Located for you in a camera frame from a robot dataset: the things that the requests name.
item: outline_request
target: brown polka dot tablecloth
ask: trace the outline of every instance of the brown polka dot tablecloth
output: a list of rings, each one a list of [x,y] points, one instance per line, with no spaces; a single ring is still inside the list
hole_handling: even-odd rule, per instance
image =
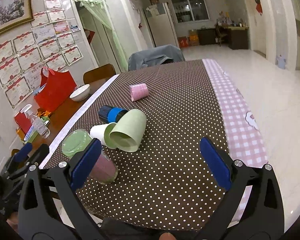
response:
[[[131,102],[129,85],[138,83],[146,83],[150,95]],[[202,60],[121,73],[69,132],[89,132],[103,124],[98,117],[103,105],[140,109],[147,116],[146,132],[134,153],[103,146],[119,174],[108,185],[88,178],[77,192],[85,207],[99,217],[143,227],[200,229],[225,192],[201,158],[200,140],[208,136],[228,152],[222,114]],[[63,160],[60,143],[45,168]]]

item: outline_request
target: purple liquid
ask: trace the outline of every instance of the purple liquid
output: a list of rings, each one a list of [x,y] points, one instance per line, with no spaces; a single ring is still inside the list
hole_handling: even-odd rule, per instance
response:
[[[103,152],[90,172],[90,176],[101,184],[108,184],[118,175],[117,166]]]

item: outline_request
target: green curtain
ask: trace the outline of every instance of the green curtain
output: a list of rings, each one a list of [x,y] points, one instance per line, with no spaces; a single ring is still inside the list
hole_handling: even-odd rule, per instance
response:
[[[96,19],[98,19],[104,27],[108,28],[112,32],[112,37],[114,40],[114,44],[117,48],[117,51],[119,53],[119,64],[120,67],[124,69],[124,71],[128,71],[128,62],[125,57],[124,51],[121,47],[121,44],[119,42],[119,38],[117,36],[117,33],[115,32],[115,29],[112,28],[111,20],[109,19],[105,7],[106,4],[104,0],[74,0],[75,2],[80,2],[80,5],[84,6]]]

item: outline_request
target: plastic bottle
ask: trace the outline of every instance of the plastic bottle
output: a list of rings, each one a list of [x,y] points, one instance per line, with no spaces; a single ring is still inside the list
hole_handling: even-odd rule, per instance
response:
[[[25,113],[26,117],[32,123],[34,129],[38,131],[42,138],[47,138],[50,135],[50,130],[44,125],[40,117],[32,112],[31,107],[32,105],[30,104],[26,105],[20,112]]]

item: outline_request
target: metal screw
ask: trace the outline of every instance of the metal screw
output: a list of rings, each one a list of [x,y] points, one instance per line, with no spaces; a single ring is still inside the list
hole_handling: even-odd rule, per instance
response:
[[[67,166],[67,163],[66,163],[66,162],[61,162],[61,163],[59,163],[58,166],[59,166],[60,168],[64,168],[64,167]]]
[[[234,161],[234,165],[235,165],[235,166],[238,166],[238,167],[241,167],[241,166],[243,165],[243,163],[242,163],[242,161],[240,161],[240,160],[235,160],[235,161]]]
[[[268,170],[268,171],[270,171],[270,170],[272,170],[272,166],[270,164],[266,164],[265,165],[265,169]]]
[[[31,166],[29,167],[29,171],[34,171],[36,168],[37,168],[37,166],[31,165]]]

